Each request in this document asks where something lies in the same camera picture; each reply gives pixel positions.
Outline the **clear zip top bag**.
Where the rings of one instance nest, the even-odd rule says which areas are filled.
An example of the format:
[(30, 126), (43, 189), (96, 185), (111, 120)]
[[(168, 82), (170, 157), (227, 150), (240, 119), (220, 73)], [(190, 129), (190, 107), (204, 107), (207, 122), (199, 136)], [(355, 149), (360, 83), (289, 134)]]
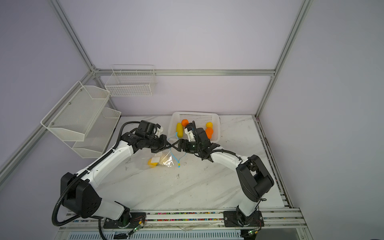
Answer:
[[(171, 137), (161, 135), (155, 138), (155, 143), (151, 146), (151, 152), (154, 154), (148, 160), (148, 166), (150, 168), (163, 166), (163, 167), (174, 167), (175, 165), (179, 168), (181, 166), (180, 160), (186, 155), (186, 152), (182, 149), (177, 150), (180, 146), (180, 140), (178, 134), (174, 134)], [(184, 152), (182, 157), (176, 157), (175, 151)]]

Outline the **white garlic bulb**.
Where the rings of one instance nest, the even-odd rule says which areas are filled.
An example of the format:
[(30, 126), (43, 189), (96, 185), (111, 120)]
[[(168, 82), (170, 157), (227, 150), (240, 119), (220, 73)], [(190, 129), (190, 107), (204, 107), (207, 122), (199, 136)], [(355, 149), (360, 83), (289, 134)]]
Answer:
[(163, 152), (159, 164), (168, 168), (174, 167), (175, 164), (172, 153), (170, 151)]

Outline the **yellow peach fruit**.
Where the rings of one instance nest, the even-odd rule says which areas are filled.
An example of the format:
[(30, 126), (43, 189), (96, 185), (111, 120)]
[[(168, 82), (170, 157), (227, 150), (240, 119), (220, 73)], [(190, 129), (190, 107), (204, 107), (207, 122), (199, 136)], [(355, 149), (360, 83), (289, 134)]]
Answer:
[(156, 167), (156, 166), (159, 164), (160, 159), (161, 159), (161, 157), (156, 157), (156, 156), (150, 158), (150, 159), (148, 160), (148, 166), (149, 166), (150, 168), (154, 168), (154, 167)]

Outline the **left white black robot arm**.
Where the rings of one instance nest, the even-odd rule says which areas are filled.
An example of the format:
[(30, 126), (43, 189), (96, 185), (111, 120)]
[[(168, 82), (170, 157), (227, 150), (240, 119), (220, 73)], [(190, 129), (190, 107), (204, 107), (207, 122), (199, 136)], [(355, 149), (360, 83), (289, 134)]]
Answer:
[(52, 223), (60, 227), (78, 218), (102, 218), (116, 221), (123, 228), (132, 221), (130, 209), (118, 202), (101, 198), (97, 192), (102, 181), (137, 151), (161, 152), (171, 145), (159, 124), (136, 122), (138, 127), (124, 133), (124, 123), (115, 145), (86, 168), (61, 178), (61, 195), (54, 206)]

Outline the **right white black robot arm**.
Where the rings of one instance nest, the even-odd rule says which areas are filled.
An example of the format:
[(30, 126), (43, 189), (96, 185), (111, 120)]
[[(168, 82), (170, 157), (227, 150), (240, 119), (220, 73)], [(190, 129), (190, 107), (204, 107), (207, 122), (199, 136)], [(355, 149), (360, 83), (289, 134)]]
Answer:
[(220, 164), (236, 172), (243, 198), (235, 211), (225, 211), (226, 227), (263, 227), (258, 207), (266, 199), (263, 197), (275, 184), (261, 158), (257, 155), (240, 156), (212, 143), (203, 128), (192, 123), (185, 128), (187, 139), (179, 139), (171, 147), (179, 152), (193, 154), (202, 160)]

